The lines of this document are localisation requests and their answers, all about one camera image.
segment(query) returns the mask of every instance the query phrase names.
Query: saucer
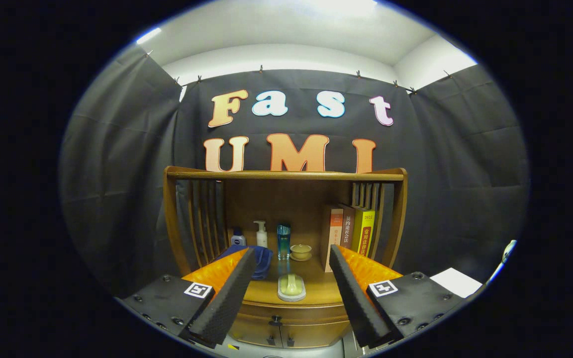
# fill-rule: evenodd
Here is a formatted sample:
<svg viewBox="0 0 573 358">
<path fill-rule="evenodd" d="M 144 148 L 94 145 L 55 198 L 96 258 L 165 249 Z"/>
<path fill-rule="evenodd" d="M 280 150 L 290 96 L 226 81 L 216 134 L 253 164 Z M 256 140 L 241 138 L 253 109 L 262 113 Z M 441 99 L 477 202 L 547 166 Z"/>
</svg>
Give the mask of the saucer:
<svg viewBox="0 0 573 358">
<path fill-rule="evenodd" d="M 306 256 L 305 259 L 296 259 L 296 258 L 294 258 L 293 256 L 291 256 L 290 258 L 291 258 L 291 260 L 294 260 L 294 261 L 307 261 L 307 260 L 309 260 L 311 257 L 312 257 L 312 254 L 309 253 L 309 254 Z"/>
</svg>

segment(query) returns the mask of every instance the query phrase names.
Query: drawer knob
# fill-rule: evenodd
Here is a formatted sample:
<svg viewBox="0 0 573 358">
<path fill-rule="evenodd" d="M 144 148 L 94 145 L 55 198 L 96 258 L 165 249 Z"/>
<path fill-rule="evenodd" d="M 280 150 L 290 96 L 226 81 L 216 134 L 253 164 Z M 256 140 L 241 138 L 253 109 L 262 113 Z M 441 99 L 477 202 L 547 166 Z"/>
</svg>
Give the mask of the drawer knob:
<svg viewBox="0 0 573 358">
<path fill-rule="evenodd" d="M 282 317 L 280 317 L 280 316 L 272 316 L 271 319 L 273 319 L 273 320 L 270 320 L 270 321 L 269 321 L 269 324 L 270 324 L 271 326 L 276 326 L 276 327 L 282 326 L 282 322 L 280 322 L 280 319 L 282 319 Z"/>
</svg>

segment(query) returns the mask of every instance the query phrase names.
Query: yellow book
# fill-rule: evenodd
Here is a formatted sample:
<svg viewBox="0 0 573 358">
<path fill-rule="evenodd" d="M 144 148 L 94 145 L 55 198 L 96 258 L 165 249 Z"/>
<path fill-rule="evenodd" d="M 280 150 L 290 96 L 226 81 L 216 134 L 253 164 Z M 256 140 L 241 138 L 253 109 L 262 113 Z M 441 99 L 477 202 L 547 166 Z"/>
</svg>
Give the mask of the yellow book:
<svg viewBox="0 0 573 358">
<path fill-rule="evenodd" d="M 355 230 L 353 231 L 353 243 L 351 250 L 360 255 L 368 256 L 373 238 L 373 226 L 375 225 L 375 210 L 353 205 L 355 208 Z"/>
</svg>

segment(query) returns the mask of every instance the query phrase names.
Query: white ceiling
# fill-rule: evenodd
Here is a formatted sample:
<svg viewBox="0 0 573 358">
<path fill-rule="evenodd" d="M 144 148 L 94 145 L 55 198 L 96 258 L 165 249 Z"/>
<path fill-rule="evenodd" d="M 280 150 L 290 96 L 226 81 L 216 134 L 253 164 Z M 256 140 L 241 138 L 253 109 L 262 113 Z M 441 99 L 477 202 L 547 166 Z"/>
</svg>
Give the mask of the white ceiling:
<svg viewBox="0 0 573 358">
<path fill-rule="evenodd" d="M 161 66 L 211 50 L 266 43 L 309 45 L 394 66 L 435 32 L 398 9 L 340 10 L 358 0 L 216 0 L 172 18 L 141 44 Z"/>
</svg>

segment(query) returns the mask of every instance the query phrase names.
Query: blue bottle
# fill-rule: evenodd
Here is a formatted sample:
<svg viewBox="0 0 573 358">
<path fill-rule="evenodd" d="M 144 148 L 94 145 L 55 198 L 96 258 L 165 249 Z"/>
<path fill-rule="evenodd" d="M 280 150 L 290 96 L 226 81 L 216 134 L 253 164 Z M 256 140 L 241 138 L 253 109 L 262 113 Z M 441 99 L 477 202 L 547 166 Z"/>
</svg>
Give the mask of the blue bottle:
<svg viewBox="0 0 573 358">
<path fill-rule="evenodd" d="M 278 224 L 278 260 L 288 260 L 291 252 L 291 225 Z"/>
</svg>

